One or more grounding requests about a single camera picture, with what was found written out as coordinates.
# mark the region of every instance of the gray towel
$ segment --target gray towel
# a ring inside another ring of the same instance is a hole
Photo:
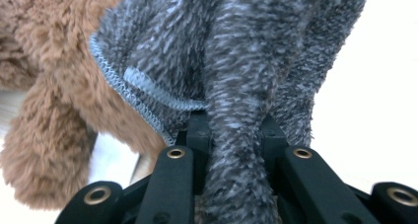
[[[271,113],[309,146],[314,94],[366,0],[124,0],[91,37],[107,81],[169,145],[189,113],[213,132],[198,221],[278,223],[258,151]]]

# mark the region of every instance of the brown fur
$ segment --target brown fur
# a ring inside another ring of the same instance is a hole
[[[0,0],[0,88],[30,87],[5,137],[0,167],[15,197],[60,208],[86,184],[87,125],[140,152],[152,171],[163,139],[107,84],[88,49],[120,0]]]

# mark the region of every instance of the light blue seam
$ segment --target light blue seam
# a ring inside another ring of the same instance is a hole
[[[90,38],[90,51],[92,56],[97,61],[98,65],[102,69],[104,76],[111,87],[127,102],[131,107],[137,110],[141,116],[147,121],[151,127],[154,128],[163,139],[166,141],[168,146],[173,146],[175,140],[164,128],[161,121],[150,111],[150,109],[133,94],[125,85],[125,82],[120,79],[117,73],[113,70],[112,65],[104,58],[101,49],[99,48],[96,41],[97,34],[92,34]]]
[[[147,74],[134,67],[128,67],[123,79],[132,86],[153,97],[161,104],[178,111],[200,111],[207,107],[206,102],[180,99],[157,85]]]

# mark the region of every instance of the screw hole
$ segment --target screw hole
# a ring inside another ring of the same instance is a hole
[[[170,222],[170,215],[167,212],[159,212],[153,218],[154,224],[168,224]]]
[[[293,150],[293,154],[295,154],[295,156],[299,157],[299,158],[303,158],[303,159],[308,159],[310,158],[313,154],[303,148],[297,148],[295,150]]]
[[[172,149],[167,153],[167,156],[169,156],[172,159],[178,159],[184,156],[185,152],[181,149]]]
[[[412,207],[418,206],[418,197],[405,189],[390,187],[387,189],[387,195],[400,204]]]
[[[111,191],[108,187],[94,187],[84,196],[84,202],[89,205],[96,205],[108,199],[110,194]]]
[[[348,224],[362,224],[363,223],[360,218],[358,218],[357,216],[349,212],[344,212],[341,215],[341,218],[344,220],[345,223],[348,223]]]

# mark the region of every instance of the brown plush toy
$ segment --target brown plush toy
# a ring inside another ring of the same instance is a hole
[[[0,90],[28,90],[0,167],[15,198],[60,208],[87,182],[88,126],[140,152],[154,168],[163,139],[107,84],[88,40],[121,0],[0,0]]]

